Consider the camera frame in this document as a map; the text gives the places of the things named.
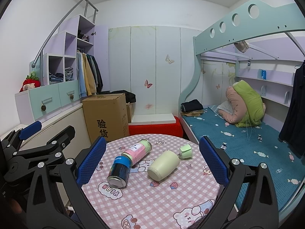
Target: bed ladder railing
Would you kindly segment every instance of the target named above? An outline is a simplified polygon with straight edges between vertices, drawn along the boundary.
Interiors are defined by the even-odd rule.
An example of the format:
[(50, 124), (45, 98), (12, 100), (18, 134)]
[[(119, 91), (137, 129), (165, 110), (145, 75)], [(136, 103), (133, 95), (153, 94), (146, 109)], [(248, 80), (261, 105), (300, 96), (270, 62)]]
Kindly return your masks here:
[(68, 13), (66, 13), (66, 15), (60, 20), (60, 22), (58, 22), (58, 24), (54, 27), (54, 29), (51, 31), (51, 33), (49, 34), (49, 36), (47, 37), (47, 39), (45, 40), (45, 42), (42, 44), (42, 46), (40, 47), (39, 52), (37, 53), (33, 63), (32, 63), (32, 68), (35, 68), (37, 61), (40, 57), (40, 61), (39, 61), (39, 70), (40, 70), (40, 83), (41, 86), (43, 86), (43, 79), (42, 79), (42, 75), (43, 75), (43, 69), (42, 69), (42, 61), (43, 61), (43, 49), (45, 48), (46, 44), (49, 42), (49, 40), (51, 39), (52, 35), (55, 33), (55, 31), (59, 28), (60, 24), (68, 17), (68, 15), (82, 2), (82, 1), (86, 1), (86, 7), (85, 7), (85, 12), (84, 12), (84, 16), (86, 17), (87, 15), (87, 9), (88, 9), (88, 5), (90, 4), (90, 6), (92, 8), (94, 8), (94, 16), (93, 16), (93, 23), (95, 22), (96, 19), (96, 12), (98, 12), (99, 10), (89, 1), (89, 0), (80, 0), (78, 3), (76, 3), (74, 5), (74, 7), (72, 9), (69, 10)]

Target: green blanket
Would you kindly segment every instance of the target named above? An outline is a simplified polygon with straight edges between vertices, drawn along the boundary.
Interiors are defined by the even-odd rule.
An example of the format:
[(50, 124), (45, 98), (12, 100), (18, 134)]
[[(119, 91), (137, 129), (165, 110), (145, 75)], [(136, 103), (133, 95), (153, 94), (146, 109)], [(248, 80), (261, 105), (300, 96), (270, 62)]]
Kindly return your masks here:
[(233, 88), (242, 97), (247, 106), (247, 112), (245, 116), (235, 125), (237, 127), (260, 125), (260, 119), (264, 116), (263, 101), (260, 95), (243, 80), (236, 83)]

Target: bedsheet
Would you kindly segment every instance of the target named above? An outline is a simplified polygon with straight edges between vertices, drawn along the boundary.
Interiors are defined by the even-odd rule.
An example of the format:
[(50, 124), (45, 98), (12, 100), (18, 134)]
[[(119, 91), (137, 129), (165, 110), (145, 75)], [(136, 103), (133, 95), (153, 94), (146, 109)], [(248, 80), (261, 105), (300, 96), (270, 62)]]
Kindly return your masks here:
[[(198, 117), (183, 116), (196, 138), (207, 135), (217, 148), (230, 158), (258, 166), (268, 165), (275, 186), (279, 211), (297, 190), (305, 175), (302, 159), (297, 157), (285, 142), (279, 142), (279, 132), (262, 122), (255, 127), (236, 127), (217, 116), (211, 109)], [(240, 208), (247, 184), (244, 183), (236, 200)]]
[[(130, 169), (125, 188), (110, 187), (107, 176), (115, 157), (141, 139), (152, 143), (151, 152)], [(148, 176), (148, 166), (163, 151), (178, 154), (179, 147), (185, 144), (191, 145), (193, 158), (181, 159), (172, 174), (159, 182)], [(142, 134), (108, 143), (89, 183), (82, 189), (111, 229), (186, 229), (195, 227), (208, 214), (219, 184), (198, 145), (170, 135)]]

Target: blue box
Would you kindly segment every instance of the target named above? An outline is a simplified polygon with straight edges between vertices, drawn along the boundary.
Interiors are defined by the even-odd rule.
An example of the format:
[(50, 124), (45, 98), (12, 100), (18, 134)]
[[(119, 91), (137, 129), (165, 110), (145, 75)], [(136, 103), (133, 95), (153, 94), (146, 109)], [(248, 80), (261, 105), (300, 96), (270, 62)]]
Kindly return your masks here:
[(262, 69), (262, 79), (266, 80), (266, 71)]

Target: blue gripper pad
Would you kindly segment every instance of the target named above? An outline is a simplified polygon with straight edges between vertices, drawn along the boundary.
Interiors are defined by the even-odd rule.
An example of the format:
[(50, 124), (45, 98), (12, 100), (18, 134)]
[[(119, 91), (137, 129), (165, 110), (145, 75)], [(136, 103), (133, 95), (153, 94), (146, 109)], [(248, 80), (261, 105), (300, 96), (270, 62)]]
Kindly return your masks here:
[(39, 132), (42, 128), (40, 121), (35, 121), (31, 125), (27, 126), (25, 129), (22, 129), (19, 134), (20, 140), (27, 140), (29, 137), (33, 136), (35, 133)]
[(199, 150), (208, 164), (215, 180), (224, 187), (229, 183), (228, 169), (210, 143), (202, 137), (199, 141)]
[(92, 174), (99, 164), (105, 151), (106, 140), (105, 138), (100, 138), (78, 168), (76, 182), (79, 187), (87, 184), (90, 181), (90, 178), (92, 177)]

